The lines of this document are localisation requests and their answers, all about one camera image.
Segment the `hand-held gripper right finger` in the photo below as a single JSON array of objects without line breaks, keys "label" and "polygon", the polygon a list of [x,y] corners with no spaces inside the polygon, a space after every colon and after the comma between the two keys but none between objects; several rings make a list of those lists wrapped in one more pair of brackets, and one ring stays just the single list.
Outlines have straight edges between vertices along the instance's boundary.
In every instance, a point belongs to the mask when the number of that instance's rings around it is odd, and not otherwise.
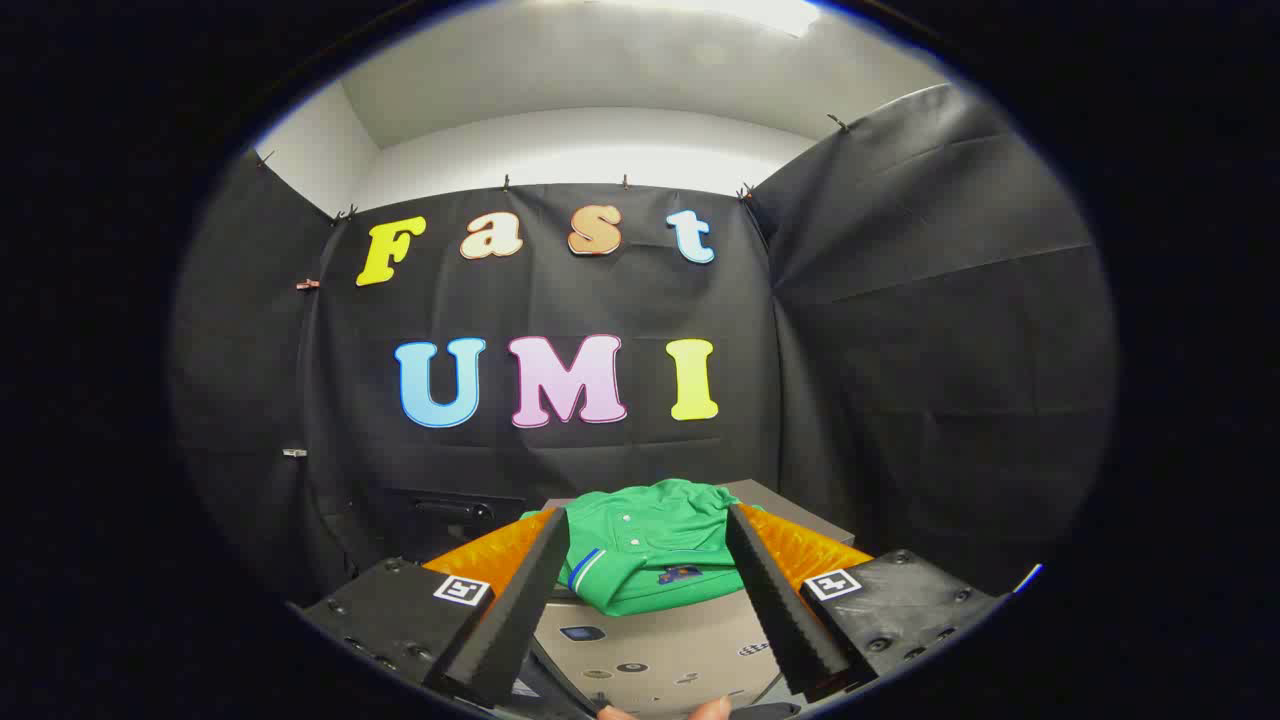
[{"label": "hand-held gripper right finger", "polygon": [[746,503],[726,543],[788,691],[810,703],[923,664],[1006,602],[914,551],[872,557]]}]

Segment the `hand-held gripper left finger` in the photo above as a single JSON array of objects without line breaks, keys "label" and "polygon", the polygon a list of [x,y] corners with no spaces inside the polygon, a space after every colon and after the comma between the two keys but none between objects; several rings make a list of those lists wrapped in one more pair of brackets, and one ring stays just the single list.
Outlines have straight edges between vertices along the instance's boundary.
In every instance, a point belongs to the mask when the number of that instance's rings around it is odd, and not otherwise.
[{"label": "hand-held gripper left finger", "polygon": [[512,694],[568,548],[567,512],[545,509],[429,562],[375,562],[300,616],[411,687],[494,708]]}]

